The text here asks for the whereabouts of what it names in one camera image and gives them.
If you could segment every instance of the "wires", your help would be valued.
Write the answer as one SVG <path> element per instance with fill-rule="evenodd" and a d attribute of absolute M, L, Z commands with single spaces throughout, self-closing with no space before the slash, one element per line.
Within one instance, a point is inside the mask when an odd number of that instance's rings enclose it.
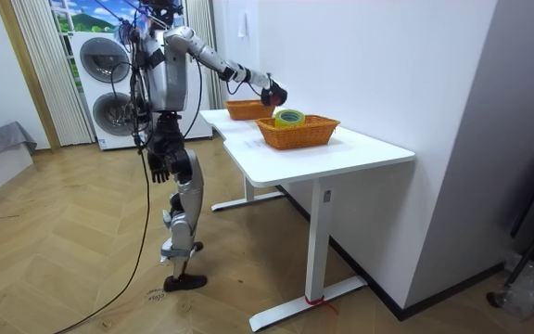
<path fill-rule="evenodd" d="M 132 63 L 137 63 L 135 61 L 135 58 L 137 57 L 137 54 L 139 52 L 144 52 L 143 50 L 140 49 L 140 44 L 138 42 L 131 42 L 131 48 L 133 50 L 133 53 L 132 53 Z M 139 127 L 139 117 L 138 117 L 138 114 L 137 114 L 137 99 L 135 97 L 135 85 L 136 85 L 136 80 L 139 79 L 139 87 L 140 87 L 140 94 L 141 94 L 141 98 L 142 98 L 142 106 L 139 106 L 139 107 L 142 107 L 144 108 L 144 112 L 146 113 L 146 120 L 147 120 L 147 124 L 145 127 L 143 128 L 140 128 Z M 141 152 L 144 150 L 144 149 L 147 149 L 147 144 L 149 143 L 149 141 L 151 140 L 152 136 L 154 135 L 154 120 L 153 120 L 153 116 L 151 115 L 151 112 L 149 110 L 149 105 L 146 103 L 146 100 L 148 99 L 148 96 L 146 95 L 149 95 L 149 80 L 144 80 L 144 76 L 142 76 L 142 73 L 141 71 L 139 70 L 139 68 L 133 68 L 133 71 L 132 71 L 132 80 L 130 82 L 130 88 L 131 88 L 131 103 L 133 105 L 133 133 L 132 133 L 132 136 L 133 136 L 133 139 L 135 140 L 135 143 L 137 145 L 137 149 L 139 151 L 139 153 L 141 154 Z M 145 131 L 151 124 L 151 132 L 150 134 L 148 135 L 148 138 L 146 140 L 145 143 L 141 143 L 138 139 L 136 139 L 136 137 L 138 136 L 138 133 L 139 132 L 142 132 L 142 131 Z"/>
<path fill-rule="evenodd" d="M 183 138 L 186 138 L 186 135 L 188 135 L 189 132 L 191 132 L 191 129 L 193 129 L 193 125 L 195 124 L 197 116 L 199 116 L 199 110 L 201 109 L 201 98 L 203 95 L 203 77 L 201 76 L 201 65 L 199 65 L 199 60 L 195 58 L 195 61 L 197 62 L 197 69 L 199 70 L 199 101 L 197 102 L 197 112 L 195 113 L 195 118 L 193 118 L 193 122 L 191 122 L 191 125 L 189 125 L 189 129 L 186 130 L 186 133 L 184 133 Z"/>
<path fill-rule="evenodd" d="M 125 41 L 129 41 L 129 34 L 131 33 L 131 30 L 133 29 L 133 25 L 122 22 L 120 25 L 115 28 L 114 35 L 115 39 L 119 40 L 121 45 L 127 50 L 128 53 L 131 53 L 131 48 L 127 49 L 127 45 L 125 44 Z"/>
<path fill-rule="evenodd" d="M 117 91 L 115 90 L 115 82 L 114 80 L 112 79 L 112 74 L 114 74 L 115 70 L 120 66 L 120 65 L 123 65 L 123 64 L 127 64 L 129 66 L 132 66 L 130 62 L 128 61 L 120 61 L 118 63 L 115 64 L 115 66 L 112 67 L 112 70 L 110 70 L 110 85 L 112 86 L 112 94 L 115 95 L 115 99 L 117 99 Z"/>
<path fill-rule="evenodd" d="M 144 175 L 146 176 L 147 213 L 146 213 L 146 225 L 144 226 L 144 234 L 143 234 L 143 236 L 141 236 L 141 246 L 139 246 L 139 253 L 137 254 L 137 261 L 135 262 L 135 268 L 133 269 L 133 272 L 131 273 L 131 277 L 129 278 L 129 281 L 127 282 L 125 287 L 121 290 L 121 292 L 119 292 L 119 294 L 117 294 L 115 296 L 115 298 L 111 299 L 110 302 L 107 302 L 104 306 L 100 307 L 99 309 L 97 309 L 96 311 L 94 311 L 93 313 L 91 313 L 90 315 L 85 317 L 84 319 L 76 322 L 75 324 L 73 324 L 73 325 L 71 325 L 69 327 L 66 327 L 66 328 L 61 329 L 60 331 L 57 331 L 54 334 L 66 333 L 66 332 L 78 327 L 79 325 L 81 325 L 82 323 L 87 321 L 88 319 L 92 318 L 94 315 L 97 315 L 98 313 L 100 313 L 100 311 L 104 310 L 109 305 L 111 305 L 114 301 L 116 301 L 123 294 L 123 292 L 125 292 L 125 290 L 127 290 L 129 285 L 131 284 L 131 282 L 134 280 L 135 272 L 137 272 L 137 267 L 139 266 L 139 260 L 141 259 L 141 254 L 142 254 L 142 252 L 144 250 L 144 244 L 146 243 L 147 225 L 149 224 L 149 210 L 150 210 L 149 177 L 147 176 L 146 160 L 144 159 L 144 155 L 143 154 L 141 154 L 140 156 L 141 156 L 141 163 L 144 165 Z"/>
<path fill-rule="evenodd" d="M 238 92 L 238 89 L 240 89 L 240 86 L 241 86 L 243 83 L 244 83 L 244 82 L 240 82 L 240 83 L 238 84 L 238 86 L 236 87 L 236 89 L 234 90 L 234 92 L 231 92 L 231 91 L 230 91 L 230 85 L 228 84 L 228 82 L 226 82 L 226 89 L 228 89 L 228 93 L 229 93 L 230 95 L 234 95 L 234 94 L 236 94 L 236 93 Z"/>
<path fill-rule="evenodd" d="M 248 87 L 250 87 L 250 89 L 252 89 L 253 92 L 255 92 L 255 94 L 259 97 L 261 97 L 261 94 L 257 93 L 257 91 L 255 90 L 255 87 L 252 86 L 252 84 L 250 83 L 247 83 L 248 84 Z"/>

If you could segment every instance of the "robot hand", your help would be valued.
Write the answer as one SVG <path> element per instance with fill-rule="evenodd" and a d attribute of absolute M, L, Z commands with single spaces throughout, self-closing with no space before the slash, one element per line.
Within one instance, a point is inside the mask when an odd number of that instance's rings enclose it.
<path fill-rule="evenodd" d="M 147 164 L 149 170 L 152 173 L 152 182 L 164 183 L 168 181 L 169 173 L 168 166 L 164 163 L 164 160 L 154 153 L 147 152 Z"/>
<path fill-rule="evenodd" d="M 261 104 L 263 106 L 281 106 L 286 102 L 287 91 L 275 81 L 271 81 L 271 87 L 261 91 Z"/>

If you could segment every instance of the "washing machine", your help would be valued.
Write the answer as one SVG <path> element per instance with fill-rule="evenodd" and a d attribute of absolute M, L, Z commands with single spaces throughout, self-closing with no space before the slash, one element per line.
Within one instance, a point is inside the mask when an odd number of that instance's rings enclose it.
<path fill-rule="evenodd" d="M 131 113 L 126 108 L 130 103 L 131 67 L 122 64 L 131 61 L 130 51 L 117 43 L 112 33 L 70 32 L 69 39 L 98 145 L 101 149 L 134 147 Z M 199 94 L 197 65 L 188 64 L 187 76 L 188 99 L 185 109 L 180 112 L 183 118 L 179 121 L 183 132 L 189 128 L 197 111 Z M 204 71 L 201 80 L 203 80 L 203 94 L 200 109 L 209 109 Z M 111 83 L 114 83 L 116 97 Z M 202 117 L 197 117 L 186 139 L 199 137 L 211 137 L 211 127 Z"/>

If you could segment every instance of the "black cable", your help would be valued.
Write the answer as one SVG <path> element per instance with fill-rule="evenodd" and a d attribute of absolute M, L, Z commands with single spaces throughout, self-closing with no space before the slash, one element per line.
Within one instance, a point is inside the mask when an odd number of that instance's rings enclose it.
<path fill-rule="evenodd" d="M 199 70 L 199 101 L 197 102 L 197 112 L 195 113 L 195 118 L 189 126 L 189 129 L 186 130 L 186 133 L 184 134 L 183 138 L 186 138 L 186 135 L 188 135 L 189 132 L 191 132 L 191 129 L 193 129 L 193 124 L 195 124 L 197 116 L 199 115 L 199 110 L 201 109 L 201 96 L 203 94 L 203 77 L 201 76 L 201 65 L 199 65 L 199 60 L 195 58 L 195 61 L 197 62 L 197 69 Z"/>
<path fill-rule="evenodd" d="M 247 83 L 247 84 L 248 84 L 248 87 L 250 87 L 250 89 L 252 89 L 252 91 L 255 92 L 256 95 L 261 96 L 261 94 L 257 93 L 257 91 L 255 90 L 255 87 L 253 87 L 252 84 L 250 83 Z"/>
<path fill-rule="evenodd" d="M 125 33 L 123 32 L 125 29 L 128 29 L 129 31 L 126 33 L 127 35 L 127 40 L 129 41 L 129 34 L 131 33 L 131 29 L 133 29 L 134 26 L 133 24 L 128 24 L 128 23 L 124 23 L 124 22 L 121 22 L 121 25 L 119 26 L 119 28 L 117 28 L 117 35 L 119 36 L 119 42 L 121 43 L 122 47 L 125 48 L 125 50 L 127 50 L 127 53 L 131 53 L 132 52 L 132 49 L 131 48 L 127 48 L 127 45 L 125 44 L 125 40 L 124 40 L 124 36 L 125 36 Z"/>
<path fill-rule="evenodd" d="M 140 154 L 140 156 L 141 156 L 141 163 L 144 165 L 144 174 L 146 175 L 147 214 L 146 214 L 146 225 L 144 226 L 144 235 L 141 237 L 141 246 L 139 247 L 139 253 L 137 254 L 137 261 L 135 262 L 135 268 L 133 269 L 133 272 L 131 273 L 131 277 L 129 278 L 129 281 L 127 282 L 125 287 L 121 290 L 121 292 L 119 292 L 119 294 L 117 294 L 115 296 L 115 298 L 111 299 L 110 302 L 107 302 L 104 306 L 100 307 L 99 309 L 97 309 L 96 311 L 94 311 L 93 313 L 91 313 L 90 315 L 85 317 L 84 319 L 76 322 L 75 324 L 73 324 L 73 325 L 71 325 L 69 327 L 66 327 L 66 328 L 61 329 L 60 331 L 57 331 L 54 334 L 61 334 L 61 333 L 65 333 L 65 332 L 67 332 L 69 330 L 72 330 L 72 329 L 78 327 L 83 322 L 85 322 L 88 319 L 90 319 L 91 317 L 93 317 L 94 315 L 97 315 L 100 311 L 104 310 L 105 308 L 107 308 L 107 306 L 111 305 L 114 301 L 116 301 L 123 294 L 123 292 L 125 292 L 125 290 L 127 290 L 129 285 L 131 284 L 131 282 L 134 280 L 135 273 L 137 272 L 137 267 L 139 266 L 139 260 L 141 259 L 141 254 L 144 251 L 144 244 L 146 243 L 147 225 L 149 223 L 149 210 L 150 210 L 150 206 L 151 206 L 150 205 L 150 196 L 149 196 L 149 177 L 147 176 L 146 160 L 144 159 L 144 155 L 143 154 Z"/>
<path fill-rule="evenodd" d="M 135 10 L 133 13 L 133 22 L 131 23 L 134 28 L 137 27 L 137 12 L 138 10 Z"/>
<path fill-rule="evenodd" d="M 139 52 L 143 52 L 139 49 L 139 44 L 138 43 L 134 43 L 133 41 L 130 41 L 130 47 L 131 49 L 133 50 L 133 53 L 132 53 L 132 63 L 135 64 L 136 61 L 135 61 L 135 58 L 137 57 L 137 53 Z M 130 100 L 131 100 L 131 104 L 133 106 L 133 110 L 132 110 L 132 117 L 133 117 L 133 131 L 131 133 L 133 139 L 138 136 L 140 132 L 142 131 L 145 131 L 148 127 L 149 127 L 149 124 L 152 122 L 151 120 L 151 115 L 150 115 L 150 121 L 147 122 L 146 126 L 144 126 L 143 128 L 140 128 L 139 127 L 139 118 L 137 117 L 137 99 L 135 98 L 135 84 L 133 83 L 133 77 L 135 78 L 139 78 L 139 85 L 140 85 L 140 89 L 141 89 L 141 93 L 143 94 L 144 93 L 144 79 L 141 75 L 141 72 L 139 70 L 139 68 L 135 68 L 135 67 L 132 67 L 132 72 L 131 72 L 131 80 L 129 82 L 129 88 L 130 88 Z M 143 108 L 145 108 L 145 113 L 146 114 L 149 114 L 149 110 L 147 109 L 146 107 L 146 103 L 144 102 L 144 106 Z M 147 143 L 149 142 L 149 139 L 152 137 L 152 135 L 149 136 L 149 138 L 147 139 L 147 141 L 141 145 L 141 143 L 139 145 L 137 145 L 137 149 L 138 149 L 138 152 L 141 154 L 141 151 L 147 146 Z"/>
<path fill-rule="evenodd" d="M 143 50 L 140 50 L 140 49 L 139 49 L 139 46 L 140 46 L 140 45 L 135 45 L 135 50 L 137 50 L 137 52 L 144 52 Z M 140 85 L 141 93 L 142 93 L 143 100 L 144 100 L 144 108 L 146 108 L 146 114 L 147 114 L 147 116 L 149 117 L 146 127 L 145 127 L 144 129 L 139 130 L 139 131 L 145 131 L 145 130 L 147 129 L 147 127 L 148 127 L 150 124 L 151 124 L 151 127 L 152 127 L 152 129 L 151 129 L 151 131 L 150 131 L 150 133 L 149 133 L 149 135 L 148 135 L 148 137 L 147 137 L 147 140 L 146 140 L 146 142 L 145 142 L 144 145 L 143 145 L 143 147 L 144 147 L 145 149 L 147 149 L 147 144 L 149 144 L 149 141 L 150 141 L 150 140 L 152 139 L 152 137 L 154 136 L 154 132 L 155 132 L 155 130 L 156 130 L 156 129 L 154 128 L 154 116 L 152 115 L 151 111 L 149 110 L 149 107 L 150 107 L 149 104 L 146 103 L 146 97 L 149 98 L 149 92 L 150 92 L 151 90 L 150 90 L 150 88 L 149 88 L 149 87 L 150 87 L 150 86 L 149 86 L 149 80 L 148 80 L 147 78 L 144 80 L 144 77 L 141 75 L 141 72 L 140 72 L 140 71 L 137 72 L 137 76 L 139 77 L 139 85 Z"/>
<path fill-rule="evenodd" d="M 115 72 L 115 70 L 122 64 L 127 64 L 129 66 L 132 66 L 130 62 L 128 61 L 120 61 L 115 64 L 115 66 L 112 67 L 112 70 L 110 70 L 110 86 L 112 86 L 112 94 L 115 95 L 115 99 L 117 99 L 117 91 L 115 90 L 115 82 L 112 79 L 112 74 Z"/>
<path fill-rule="evenodd" d="M 238 89 L 240 89 L 240 86 L 241 86 L 243 83 L 244 83 L 244 82 L 240 82 L 240 83 L 238 84 L 238 86 L 236 87 L 236 89 L 234 90 L 234 92 L 232 93 L 232 92 L 230 91 L 230 85 L 228 84 L 228 82 L 226 82 L 226 89 L 228 90 L 228 93 L 229 93 L 230 95 L 234 95 L 234 94 L 236 94 L 236 93 L 238 92 Z"/>

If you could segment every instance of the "wicker basket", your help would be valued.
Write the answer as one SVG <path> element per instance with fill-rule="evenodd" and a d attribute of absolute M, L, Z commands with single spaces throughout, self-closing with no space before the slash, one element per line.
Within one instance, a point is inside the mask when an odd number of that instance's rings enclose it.
<path fill-rule="evenodd" d="M 333 134 L 339 121 L 316 115 L 306 115 L 304 124 L 275 127 L 274 118 L 264 118 L 255 121 L 265 142 L 272 148 L 308 148 L 325 145 Z"/>
<path fill-rule="evenodd" d="M 271 117 L 275 110 L 275 106 L 263 106 L 259 100 L 226 101 L 224 104 L 230 112 L 230 118 L 235 121 Z"/>

